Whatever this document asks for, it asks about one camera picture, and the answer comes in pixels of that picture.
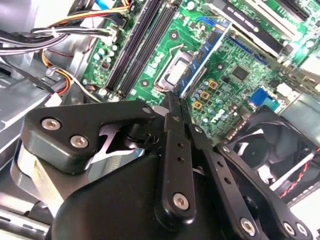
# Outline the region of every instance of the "green circuit board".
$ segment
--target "green circuit board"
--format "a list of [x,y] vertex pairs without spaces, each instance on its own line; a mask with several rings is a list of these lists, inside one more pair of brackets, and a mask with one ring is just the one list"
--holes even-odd
[[[151,106],[159,105],[165,93],[157,87],[157,82],[168,68],[168,64],[178,52],[193,55],[207,39],[212,26],[202,21],[201,18],[207,16],[214,20],[220,16],[206,11],[202,0],[194,0],[195,7],[192,10],[188,9],[189,2],[189,0],[182,2],[178,13],[174,16],[126,100],[139,98]],[[285,38],[242,1],[232,0],[231,2],[249,17],[257,20],[276,40]],[[267,1],[270,8],[295,24],[301,33],[299,40],[289,41],[295,46],[295,49],[286,56],[286,59],[289,59],[293,66],[299,66],[308,56],[309,53],[305,51],[307,41],[314,42],[314,46],[308,51],[312,51],[319,44],[319,29],[316,24],[320,20],[317,13],[320,7],[314,0],[304,1],[304,3],[303,9],[307,10],[311,17],[305,22],[297,22],[275,0]],[[124,39],[130,34],[135,20],[134,16],[128,15],[127,17],[129,24],[119,31],[121,36],[120,41],[117,41],[119,51],[123,47]],[[83,75],[83,79],[99,88],[105,84],[112,63],[119,54],[119,52],[116,53],[112,58],[108,69],[102,69],[102,62],[106,60],[107,55],[101,56],[100,60],[94,58],[100,49],[109,52],[111,47],[99,40]],[[275,90],[275,87],[270,85],[272,81],[276,80],[279,83],[288,81],[288,76],[281,73],[280,64],[275,65],[274,62],[271,64],[265,59],[256,54],[254,50],[249,53],[241,45],[232,41],[228,35],[223,38],[220,47],[205,64],[203,75],[187,97],[192,120],[205,130],[209,138],[214,141],[223,140],[230,130],[236,130],[236,124],[241,119],[239,110],[242,106],[245,106],[251,113],[256,110],[249,104],[249,98],[258,88],[264,87],[272,92]]]

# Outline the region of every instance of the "integrated circuit chip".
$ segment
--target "integrated circuit chip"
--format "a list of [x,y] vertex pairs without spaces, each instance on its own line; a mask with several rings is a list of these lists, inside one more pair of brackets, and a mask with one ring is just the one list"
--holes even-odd
[[241,66],[236,66],[236,68],[232,71],[232,75],[243,81],[249,75],[249,72],[243,69]]

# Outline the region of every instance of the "cooling fan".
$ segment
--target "cooling fan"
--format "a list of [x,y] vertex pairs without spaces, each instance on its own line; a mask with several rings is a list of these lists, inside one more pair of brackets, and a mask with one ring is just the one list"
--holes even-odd
[[[261,107],[247,120],[229,145],[269,186],[317,150],[315,144],[267,106]],[[315,184],[319,177],[320,157],[317,156],[292,174],[275,192],[281,196],[295,184],[290,194],[286,194],[286,201],[289,201]]]

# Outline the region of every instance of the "motherboard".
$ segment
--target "motherboard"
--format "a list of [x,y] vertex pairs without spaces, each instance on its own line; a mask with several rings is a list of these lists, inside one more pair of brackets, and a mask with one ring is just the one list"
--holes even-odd
[[82,84],[106,101],[151,106],[174,92],[212,143],[232,139],[261,106],[279,113],[319,93],[300,72],[319,51],[317,0],[139,0],[104,27]]

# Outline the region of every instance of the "ram slot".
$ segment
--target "ram slot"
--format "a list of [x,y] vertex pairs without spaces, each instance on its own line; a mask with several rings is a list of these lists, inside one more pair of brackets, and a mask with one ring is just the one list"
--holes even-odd
[[157,21],[154,23],[154,27],[151,29],[144,45],[140,49],[134,63],[130,67],[126,77],[122,82],[122,85],[119,88],[118,93],[123,98],[125,98],[132,90],[133,86],[138,80],[138,77],[145,68],[148,60],[155,51],[157,44],[167,31],[173,17],[175,16],[180,6],[180,3],[181,0],[176,0],[173,3],[166,4],[160,16],[157,18]]
[[146,0],[129,37],[127,38],[124,47],[122,48],[119,57],[108,76],[104,85],[105,89],[113,91],[119,85],[123,74],[133,59],[148,27],[151,25],[154,17],[159,11],[160,6],[161,0]]

